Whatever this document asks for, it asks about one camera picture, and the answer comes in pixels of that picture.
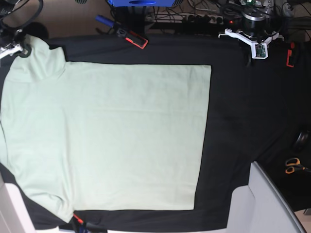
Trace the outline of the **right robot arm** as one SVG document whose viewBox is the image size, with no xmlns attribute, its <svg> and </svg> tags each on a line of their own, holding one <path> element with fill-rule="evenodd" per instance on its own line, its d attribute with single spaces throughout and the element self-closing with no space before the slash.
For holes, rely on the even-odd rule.
<svg viewBox="0 0 311 233">
<path fill-rule="evenodd" d="M 23 32 L 24 28 L 31 24 L 35 18 L 41 13 L 44 3 L 42 0 L 38 1 L 38 9 L 25 23 L 17 27 L 10 27 L 3 22 L 3 20 L 21 9 L 29 1 L 24 0 L 1 0 L 0 1 L 0 58 L 17 55 L 20 57 L 28 57 L 32 51 L 31 46 L 25 41 L 26 34 Z"/>
</svg>

